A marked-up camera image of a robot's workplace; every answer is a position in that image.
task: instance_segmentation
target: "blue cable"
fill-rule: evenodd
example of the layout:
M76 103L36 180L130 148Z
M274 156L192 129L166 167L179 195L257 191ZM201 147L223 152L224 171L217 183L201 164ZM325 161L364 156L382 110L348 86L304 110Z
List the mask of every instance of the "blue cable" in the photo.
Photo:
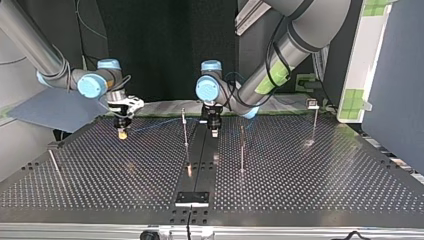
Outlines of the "blue cable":
M253 126L253 123L255 122L255 119L256 119L256 118L253 118L253 119L250 121L249 125L247 125L247 127L246 127L246 130L249 130L249 128L250 128L251 126Z
M149 126L149 127L134 129L133 132L141 132L141 131L144 131L144 130L149 130L149 129L152 129L152 128L157 128L157 127L162 126L164 124L167 124L167 123L170 123L170 122L174 122L174 121L178 121L178 120L182 121L181 118L174 118L174 119L171 119L171 120L168 120L168 121L164 121L164 122L161 122L161 123L158 123L158 124ZM196 120L196 119L194 119L194 118L186 118L186 120Z

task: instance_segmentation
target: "white wall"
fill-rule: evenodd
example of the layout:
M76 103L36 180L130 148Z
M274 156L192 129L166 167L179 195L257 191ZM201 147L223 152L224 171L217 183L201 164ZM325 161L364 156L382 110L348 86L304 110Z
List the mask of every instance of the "white wall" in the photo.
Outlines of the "white wall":
M22 58L13 42L0 30L0 63ZM0 113L44 90L28 60L0 65ZM0 181L26 162L40 156L53 141L52 129L0 115Z

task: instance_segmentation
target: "black cable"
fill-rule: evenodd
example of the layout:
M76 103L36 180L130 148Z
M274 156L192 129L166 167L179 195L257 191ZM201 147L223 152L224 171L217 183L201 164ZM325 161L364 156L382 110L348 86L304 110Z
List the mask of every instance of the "black cable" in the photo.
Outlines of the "black cable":
M240 93L239 93L239 91L237 91L237 96L235 96L235 99L236 99L236 101L238 102L238 103L240 103L241 105L243 105L243 106L245 106L245 107L248 107L248 108L255 108L255 107L260 107L260 106L262 106L262 105L264 105L265 103L267 103L268 101L269 101L269 99L275 94L275 92L278 90L278 88L280 87L280 86L278 86L278 84L274 81L274 79L272 78L272 76L271 76L271 46L273 45L273 43L275 42L275 37L277 36L277 32L278 32L278 29L280 29L280 26L281 26L281 24L284 22L284 19L285 19L285 16L283 16L281 19L280 19L280 21L278 22L278 24L277 24L277 26L275 27L275 29L274 29L274 32L272 33L272 35L271 35L271 38L270 38L270 40L269 40L269 43L268 43L268 46L267 46L267 49L266 49L266 53L265 53L265 68L266 68L266 72L267 72L267 75L268 75L268 78L269 78L269 81L272 83L272 85L274 85L274 89L268 94L268 97L264 100L264 101L262 101L261 103L258 103L258 104L255 104L255 105L251 105L251 104L247 104L247 103L245 103L241 98L240 98ZM283 64L284 64L284 66L286 66L287 67L287 70L288 70L288 72L289 72L289 74L287 75L287 79L290 79L290 77L291 77L291 70L290 70L290 67L288 66L288 64L286 65L286 63L287 62L283 62ZM227 87L228 87L228 89L230 89L230 86L231 85L233 85L233 89L232 90L230 90L230 96L229 96L229 98L231 98L231 97L233 97L234 96L234 92L235 92L235 90L236 90L236 88L237 88L237 86L236 86L236 80L234 79L233 81L227 81Z
M290 69L290 65L289 65L289 63L288 63L288 62L287 62L287 60L284 58L284 56L283 56L283 54L281 53L280 48L278 48L278 45L277 45L277 43L276 43L276 42L273 42L273 46L274 46L274 51L275 51L275 53L277 54L277 57L278 57L278 58L280 59L280 61L283 63L284 67L287 69L287 72L288 72L287 76L290 76L290 77L291 77L292 72L291 72L291 69Z
M18 62L22 62L25 59L26 59L26 57L23 57L23 58L20 58L18 60L15 60L15 61L0 63L0 66L15 64L15 63L18 63Z
M97 64L94 63L92 59L94 59L96 61L99 61L100 59L97 58L97 57L87 55L87 53L85 52L84 39L83 39L83 36L82 36L82 29L81 29L81 20L80 20L80 17L78 16L78 14L79 14L78 9L75 8L75 15L77 16L77 23L78 23L78 32L79 32L79 35L80 35L79 40L80 40L80 45L81 45L81 52L82 52L82 55L85 57L85 59L87 59L93 65L93 67L96 68Z
M351 233L349 233L345 238L343 238L343 239L339 239L339 238L333 238L333 239L331 239L331 240L350 240L352 237L353 237L353 235L357 235L360 239L362 239L362 240L371 240L371 238L366 238L366 237L363 237L358 231L353 231L353 232L351 232Z
M190 209L190 213L188 214L188 221L187 221L187 239L191 240L191 231L190 231L190 218L191 218L191 209Z
M313 64L314 64L314 67L316 68L316 69L318 69L318 65L317 65L317 63L316 63L316 61L312 61L313 62ZM334 111L336 111L336 114L338 114L338 109L337 109L337 107L333 104L333 102L331 101L331 99L330 99L330 97L328 96L328 94L327 94L327 91L325 90L325 87L324 87L324 82L321 80L321 77L317 74L317 79L316 79L320 84L321 84L321 88L322 88L322 91L324 92L324 94L325 94L325 97L328 99L328 102L330 103L330 105L331 105L331 107L334 109Z

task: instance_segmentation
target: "vertical metal pin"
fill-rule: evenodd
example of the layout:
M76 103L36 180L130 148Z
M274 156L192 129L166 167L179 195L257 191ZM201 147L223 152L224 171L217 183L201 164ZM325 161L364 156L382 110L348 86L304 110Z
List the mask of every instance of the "vertical metal pin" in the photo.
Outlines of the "vertical metal pin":
M57 165L56 158L54 157L53 151L49 149L50 158L53 161L54 169L59 172L59 166Z
M315 109L315 119L314 119L314 129L317 126L317 120L318 120L318 110L319 108Z
M181 119L183 121L184 128L184 145L188 147L188 139L187 139L187 120L185 119L185 109L181 109Z
M244 147L246 145L244 126L240 126L240 131L241 131L241 142L240 142L241 163L240 163L240 168L241 168L241 172L243 172L244 171Z

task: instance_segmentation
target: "green tape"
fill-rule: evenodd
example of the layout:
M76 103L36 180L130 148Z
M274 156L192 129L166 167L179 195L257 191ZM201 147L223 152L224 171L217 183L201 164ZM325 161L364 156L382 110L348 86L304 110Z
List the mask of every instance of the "green tape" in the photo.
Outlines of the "green tape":
M357 120L364 106L363 96L363 89L346 89L339 118Z
M12 107L5 107L3 109L0 109L0 119L2 118L8 118L7 113L12 110Z
M306 89L305 87L301 86L300 83L301 82L315 82L315 81L316 81L315 73L297 74L295 91L296 92L314 92L313 89Z
M362 16L383 16L387 0L367 0Z
M271 67L270 74L272 79L278 86L281 86L288 81L286 77L287 75L289 75L289 72L287 71L287 68L284 66L284 64L281 61L277 61ZM274 84L272 84L272 82L268 78L268 75L266 75L265 78L262 80L262 82L255 89L255 92L265 95L271 92L271 90L274 89L274 87L275 87Z

